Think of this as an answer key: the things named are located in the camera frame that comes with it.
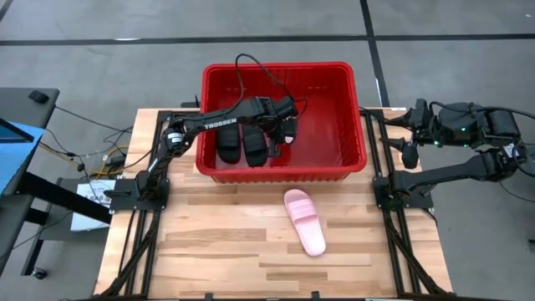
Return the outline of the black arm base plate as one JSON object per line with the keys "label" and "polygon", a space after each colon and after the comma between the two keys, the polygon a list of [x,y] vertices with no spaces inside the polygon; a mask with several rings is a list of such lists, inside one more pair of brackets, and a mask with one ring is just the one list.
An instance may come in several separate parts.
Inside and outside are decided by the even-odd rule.
{"label": "black arm base plate", "polygon": [[424,188],[416,187],[410,191],[394,191],[388,177],[376,177],[372,180],[376,205],[379,208],[397,212],[404,208],[430,209],[434,206],[431,194],[424,193]]}
{"label": "black arm base plate", "polygon": [[160,211],[164,210],[170,191],[170,181],[165,179],[149,196],[141,195],[141,188],[136,179],[119,179],[115,188],[105,190],[110,198],[110,209],[114,212],[126,210]]}

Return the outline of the black framed screen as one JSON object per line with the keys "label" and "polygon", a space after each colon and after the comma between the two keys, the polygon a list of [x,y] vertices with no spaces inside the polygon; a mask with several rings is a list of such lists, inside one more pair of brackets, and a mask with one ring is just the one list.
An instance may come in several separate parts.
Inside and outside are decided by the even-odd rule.
{"label": "black framed screen", "polygon": [[33,140],[32,135],[0,118],[0,144],[31,143]]}

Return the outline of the dark grey desk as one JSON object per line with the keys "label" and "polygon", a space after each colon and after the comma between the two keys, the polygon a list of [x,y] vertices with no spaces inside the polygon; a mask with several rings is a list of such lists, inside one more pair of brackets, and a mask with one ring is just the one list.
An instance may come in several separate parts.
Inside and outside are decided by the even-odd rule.
{"label": "dark grey desk", "polygon": [[[28,96],[33,90],[45,93],[49,100],[41,105]],[[46,129],[59,97],[58,89],[0,88],[0,118],[6,121]],[[38,231],[28,239],[31,244],[22,267],[23,276],[31,276],[43,243],[49,240],[48,232],[55,226],[67,230],[71,215],[78,213],[99,222],[110,223],[109,209],[76,193],[78,180],[59,178],[55,183],[28,171],[35,150],[23,163],[0,194],[0,275],[9,256],[17,247],[15,242],[26,222],[38,225]]]}

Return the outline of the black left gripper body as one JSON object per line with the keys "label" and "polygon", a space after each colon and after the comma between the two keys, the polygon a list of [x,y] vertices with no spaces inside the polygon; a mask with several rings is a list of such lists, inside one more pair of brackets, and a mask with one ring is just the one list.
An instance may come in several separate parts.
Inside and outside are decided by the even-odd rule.
{"label": "black left gripper body", "polygon": [[252,107],[255,109],[252,123],[254,125],[265,125],[279,123],[288,118],[298,116],[298,109],[291,96],[273,100],[269,97],[254,97],[251,99]]}

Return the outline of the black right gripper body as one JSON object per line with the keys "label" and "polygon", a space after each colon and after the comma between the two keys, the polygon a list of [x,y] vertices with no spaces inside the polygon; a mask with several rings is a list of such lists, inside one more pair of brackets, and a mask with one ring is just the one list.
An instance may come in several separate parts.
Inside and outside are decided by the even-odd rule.
{"label": "black right gripper body", "polygon": [[412,145],[436,145],[437,140],[432,135],[431,125],[434,115],[425,99],[417,99],[415,106],[409,111],[408,124],[412,132]]}

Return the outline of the black rubber slide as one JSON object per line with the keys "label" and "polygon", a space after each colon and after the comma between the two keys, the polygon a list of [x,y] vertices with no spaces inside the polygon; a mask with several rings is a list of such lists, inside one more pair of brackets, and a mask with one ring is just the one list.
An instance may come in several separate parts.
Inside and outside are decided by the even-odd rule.
{"label": "black rubber slide", "polygon": [[216,133],[217,154],[222,161],[236,164],[241,158],[241,141],[238,124],[222,127]]}
{"label": "black rubber slide", "polygon": [[268,160],[268,147],[262,131],[251,125],[242,126],[242,145],[250,167],[264,166]]}

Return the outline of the light blue board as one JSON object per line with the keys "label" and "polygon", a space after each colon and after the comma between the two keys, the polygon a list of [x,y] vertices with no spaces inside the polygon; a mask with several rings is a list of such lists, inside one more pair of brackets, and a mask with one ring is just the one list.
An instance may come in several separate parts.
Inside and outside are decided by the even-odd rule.
{"label": "light blue board", "polygon": [[13,122],[13,125],[33,137],[33,142],[0,143],[0,194],[8,189],[8,184],[16,173],[23,169],[23,163],[36,149],[44,129]]}

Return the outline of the red plastic bin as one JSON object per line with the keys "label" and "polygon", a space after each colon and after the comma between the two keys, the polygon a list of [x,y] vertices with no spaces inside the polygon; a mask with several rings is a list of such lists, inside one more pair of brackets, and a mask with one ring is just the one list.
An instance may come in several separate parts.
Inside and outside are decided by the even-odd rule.
{"label": "red plastic bin", "polygon": [[201,112],[233,106],[238,97],[287,94],[297,101],[298,133],[279,157],[250,167],[223,162],[211,130],[196,138],[197,170],[219,183],[337,181],[367,164],[354,71],[345,62],[211,64],[203,73]]}

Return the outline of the white paper sheet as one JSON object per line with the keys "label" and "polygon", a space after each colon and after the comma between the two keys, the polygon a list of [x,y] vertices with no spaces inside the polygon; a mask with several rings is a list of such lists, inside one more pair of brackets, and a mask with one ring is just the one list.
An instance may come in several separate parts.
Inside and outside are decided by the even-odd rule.
{"label": "white paper sheet", "polygon": [[[76,193],[90,199],[92,202],[110,208],[111,198],[104,194],[104,191],[114,190],[115,180],[92,180],[88,183],[78,184]],[[82,232],[92,231],[109,227],[109,223],[99,222],[96,219],[75,213],[72,218],[70,231]]]}

